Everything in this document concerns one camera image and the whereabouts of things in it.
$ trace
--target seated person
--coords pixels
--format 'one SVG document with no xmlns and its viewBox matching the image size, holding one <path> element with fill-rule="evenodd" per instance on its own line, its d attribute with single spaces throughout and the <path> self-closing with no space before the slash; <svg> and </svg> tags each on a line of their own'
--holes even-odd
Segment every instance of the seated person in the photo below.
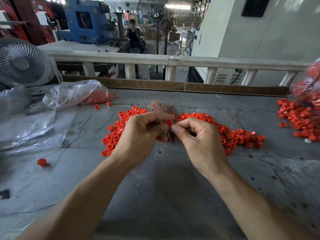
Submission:
<svg viewBox="0 0 320 240">
<path fill-rule="evenodd" d="M 139 54 L 142 54 L 145 48 L 142 46 L 140 42 L 140 36 L 145 36 L 146 34 L 142 32 L 140 29 L 136 28 L 136 22 L 134 19 L 130 20 L 130 28 L 124 34 L 125 38 L 130 39 L 130 48 L 139 49 Z"/>
</svg>

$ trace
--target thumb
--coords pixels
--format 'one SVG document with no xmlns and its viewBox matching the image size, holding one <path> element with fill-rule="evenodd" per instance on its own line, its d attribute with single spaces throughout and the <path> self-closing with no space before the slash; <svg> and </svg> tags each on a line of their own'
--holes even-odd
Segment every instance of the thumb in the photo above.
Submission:
<svg viewBox="0 0 320 240">
<path fill-rule="evenodd" d="M 169 126 L 165 123 L 158 124 L 153 126 L 149 132 L 154 136 L 154 138 L 157 138 L 162 133 L 165 133 L 167 130 L 169 130 Z"/>
<path fill-rule="evenodd" d="M 173 126 L 171 126 L 171 130 L 176 134 L 176 136 L 182 141 L 184 145 L 188 140 L 193 138 L 193 136 L 190 135 L 187 130 L 180 125 L 174 124 Z"/>
</svg>

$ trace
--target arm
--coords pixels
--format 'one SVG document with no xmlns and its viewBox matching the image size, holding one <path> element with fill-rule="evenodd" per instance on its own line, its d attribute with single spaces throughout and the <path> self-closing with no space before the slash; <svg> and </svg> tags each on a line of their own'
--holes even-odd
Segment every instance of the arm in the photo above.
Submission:
<svg viewBox="0 0 320 240">
<path fill-rule="evenodd" d="M 89 239 L 122 180 L 150 154 L 155 140 L 163 141 L 169 127 L 162 121 L 173 119 L 156 112 L 130 117 L 112 155 L 17 239 Z"/>
<path fill-rule="evenodd" d="M 231 167 L 216 126 L 188 118 L 173 125 L 171 130 L 184 144 L 193 165 L 219 193 L 248 239 L 314 239 L 270 205 Z"/>
</svg>

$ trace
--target cardboard strip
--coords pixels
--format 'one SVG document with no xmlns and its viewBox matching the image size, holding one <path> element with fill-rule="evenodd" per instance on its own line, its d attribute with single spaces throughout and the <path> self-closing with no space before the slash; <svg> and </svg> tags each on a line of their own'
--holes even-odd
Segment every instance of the cardboard strip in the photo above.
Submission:
<svg viewBox="0 0 320 240">
<path fill-rule="evenodd" d="M 77 75 L 62 75 L 65 82 L 77 82 L 89 79 L 98 80 L 107 88 L 146 89 L 161 91 L 185 91 L 204 93 L 224 93 L 260 96 L 287 96 L 289 88 L 277 87 L 251 87 L 239 85 L 214 85 L 192 82 L 162 81 L 162 80 L 128 80 L 104 77 L 88 77 Z"/>
</svg>

